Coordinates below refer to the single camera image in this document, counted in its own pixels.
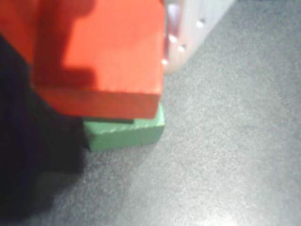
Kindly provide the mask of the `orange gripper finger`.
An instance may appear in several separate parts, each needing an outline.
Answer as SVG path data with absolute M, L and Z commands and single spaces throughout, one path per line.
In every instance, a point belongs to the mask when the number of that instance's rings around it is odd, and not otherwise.
M 25 59 L 33 62 L 38 0 L 0 0 L 0 34 Z

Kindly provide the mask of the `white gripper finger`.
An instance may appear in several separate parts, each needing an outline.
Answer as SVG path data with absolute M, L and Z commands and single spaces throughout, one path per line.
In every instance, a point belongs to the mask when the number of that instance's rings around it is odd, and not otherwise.
M 178 71 L 195 54 L 234 0 L 165 0 L 164 73 Z

